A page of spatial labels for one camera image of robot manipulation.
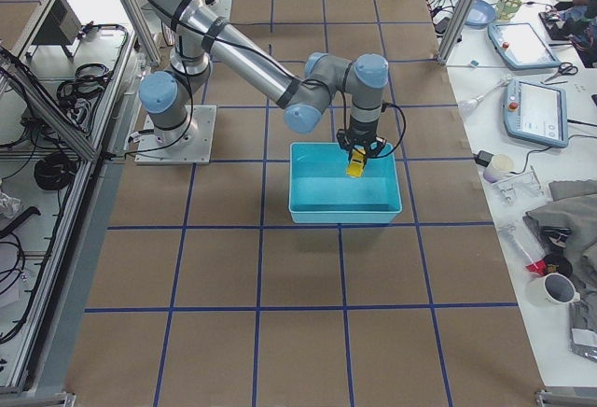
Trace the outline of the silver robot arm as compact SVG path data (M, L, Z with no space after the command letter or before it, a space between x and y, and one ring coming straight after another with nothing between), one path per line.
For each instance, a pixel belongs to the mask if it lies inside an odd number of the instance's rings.
M353 61L315 52L305 63L305 77L290 74L226 18L218 16L215 0L146 0L160 20L177 35L171 67L186 74L191 66L205 68L217 59L283 109L285 123L296 133L311 132L337 93L352 97L349 122L337 140L348 152L366 158L389 154L377 128L389 65L379 54Z

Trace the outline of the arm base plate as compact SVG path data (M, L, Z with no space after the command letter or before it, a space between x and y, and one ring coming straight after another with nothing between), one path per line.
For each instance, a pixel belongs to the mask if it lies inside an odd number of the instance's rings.
M211 160L215 130L216 105L186 105L187 119L176 129L163 131L154 127L146 115L144 128L152 133L140 139L141 165L208 164Z
M233 0L214 0L208 7L218 16L230 19Z

